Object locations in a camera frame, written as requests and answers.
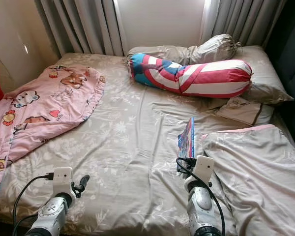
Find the bed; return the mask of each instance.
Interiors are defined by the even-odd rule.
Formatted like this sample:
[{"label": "bed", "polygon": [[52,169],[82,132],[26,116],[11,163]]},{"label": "bed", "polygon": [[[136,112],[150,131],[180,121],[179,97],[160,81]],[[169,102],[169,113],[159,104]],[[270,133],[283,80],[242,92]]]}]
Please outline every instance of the bed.
[{"label": "bed", "polygon": [[[246,142],[251,138],[255,140],[251,142],[252,149],[264,145],[270,152],[274,142],[268,140],[278,137],[281,142],[275,144],[288,150],[286,153],[293,163],[281,163],[275,156],[269,156],[269,160],[273,158],[272,162],[280,168],[276,170],[271,161],[268,167],[276,171],[291,170],[289,176],[292,183],[295,180],[295,145],[279,113],[274,113],[271,123],[281,130],[267,126],[268,130],[248,130],[250,133],[247,135],[249,125],[216,115],[216,108],[225,105],[227,99],[182,97],[136,83],[129,79],[123,57],[66,54],[57,64],[76,63],[94,67],[106,76],[104,96],[93,114],[81,125],[49,140],[7,168],[0,185],[0,222],[12,223],[14,201],[28,181],[55,167],[70,166],[75,181],[86,174],[90,175],[90,180],[82,198],[67,214],[64,234],[189,235],[186,213],[188,193],[183,188],[183,178],[176,173],[175,158],[177,135],[194,116],[198,140],[196,152],[219,157],[211,181],[225,216],[226,235],[260,235],[247,221],[239,220],[249,219],[250,216],[242,214],[245,209],[235,210],[240,205],[236,201],[240,193],[225,191],[231,189],[227,185],[231,177],[225,174],[225,169],[231,168],[231,165],[223,154],[230,155],[236,149],[232,140],[238,141],[243,137],[246,137]],[[227,130],[241,131],[233,133]],[[262,132],[265,133],[262,137],[268,139],[258,143],[256,140]],[[211,148],[212,144],[219,144],[218,141],[222,141],[220,145],[225,148],[224,152],[219,152],[223,149],[218,145],[213,145],[215,149]],[[243,157],[241,151],[238,148],[237,153]],[[248,173],[250,169],[263,165],[259,159],[253,163],[255,166],[247,164],[246,167],[237,163],[236,168]],[[232,176],[232,186],[240,185],[241,175],[237,176],[234,172]],[[256,182],[258,178],[252,178],[252,181]],[[19,202],[18,219],[36,212],[51,193],[50,182],[35,181]],[[270,196],[265,194],[265,199],[269,200]],[[295,199],[294,192],[284,201],[290,199]],[[292,213],[288,211],[279,220],[286,219],[289,214]],[[295,219],[287,221],[287,224],[295,224]]]}]

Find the white curtain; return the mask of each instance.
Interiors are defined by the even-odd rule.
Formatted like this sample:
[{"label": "white curtain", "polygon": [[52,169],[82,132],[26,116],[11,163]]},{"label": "white curtain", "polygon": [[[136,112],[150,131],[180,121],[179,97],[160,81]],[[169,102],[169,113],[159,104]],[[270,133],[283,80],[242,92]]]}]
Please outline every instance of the white curtain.
[{"label": "white curtain", "polygon": [[286,0],[206,0],[200,43],[228,33],[244,45],[266,46]]},{"label": "white curtain", "polygon": [[41,0],[37,5],[61,55],[123,56],[113,0]]}]

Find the wall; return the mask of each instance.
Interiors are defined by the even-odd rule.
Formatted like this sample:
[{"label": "wall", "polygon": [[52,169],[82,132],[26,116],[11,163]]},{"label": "wall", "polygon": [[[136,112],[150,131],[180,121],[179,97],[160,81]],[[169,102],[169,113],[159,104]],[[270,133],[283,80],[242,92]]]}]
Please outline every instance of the wall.
[{"label": "wall", "polygon": [[59,59],[32,0],[0,0],[0,85],[11,91]]},{"label": "wall", "polygon": [[204,2],[114,0],[124,53],[136,46],[199,45]]}]

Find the dark headboard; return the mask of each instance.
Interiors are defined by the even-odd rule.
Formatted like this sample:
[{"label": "dark headboard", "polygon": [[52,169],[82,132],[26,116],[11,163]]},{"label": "dark headboard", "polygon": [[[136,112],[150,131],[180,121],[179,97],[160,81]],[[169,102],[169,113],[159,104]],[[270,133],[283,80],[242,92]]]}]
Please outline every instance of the dark headboard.
[{"label": "dark headboard", "polygon": [[[286,91],[295,99],[295,0],[287,1],[266,50]],[[279,107],[295,141],[295,101]]]}]

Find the black cable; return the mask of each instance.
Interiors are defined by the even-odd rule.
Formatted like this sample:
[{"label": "black cable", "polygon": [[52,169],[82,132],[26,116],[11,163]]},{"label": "black cable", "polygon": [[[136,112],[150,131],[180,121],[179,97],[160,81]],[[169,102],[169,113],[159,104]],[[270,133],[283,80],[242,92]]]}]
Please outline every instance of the black cable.
[{"label": "black cable", "polygon": [[15,227],[13,228],[12,236],[16,236],[17,228],[19,227],[19,225],[20,225],[24,220],[27,220],[27,219],[29,219],[29,218],[36,217],[36,216],[37,216],[37,213],[34,214],[34,215],[29,215],[29,216],[27,216],[27,217],[24,217],[22,220],[20,220],[20,221],[15,225]]},{"label": "black cable", "polygon": [[22,194],[24,193],[24,191],[27,189],[27,187],[33,182],[35,181],[36,179],[38,178],[46,178],[48,180],[53,180],[54,178],[54,173],[48,173],[44,176],[37,176],[35,178],[33,178],[30,182],[27,183],[27,185],[25,185],[25,187],[22,189],[22,191],[20,192],[20,194],[18,195],[17,199],[15,200],[15,203],[14,203],[14,206],[13,206],[13,227],[15,228],[16,227],[16,207],[18,205],[18,202],[22,196]]},{"label": "black cable", "polygon": [[211,189],[207,186],[206,183],[204,183],[199,177],[197,177],[195,174],[193,174],[191,171],[187,170],[186,168],[184,168],[178,161],[179,160],[182,160],[182,161],[185,161],[184,158],[181,158],[181,157],[178,157],[176,158],[176,162],[177,162],[177,165],[179,165],[184,171],[188,172],[188,174],[190,174],[192,177],[194,177],[197,181],[199,181],[201,184],[203,184],[203,186],[206,187],[206,189],[208,190],[210,196],[212,196],[213,200],[215,201],[216,205],[217,205],[217,208],[220,212],[220,215],[221,215],[221,221],[222,221],[222,236],[225,236],[225,220],[224,220],[224,215],[223,215],[223,211],[222,211],[222,208],[220,206],[220,204],[218,203],[218,200],[216,199],[214,193],[211,191]]}]

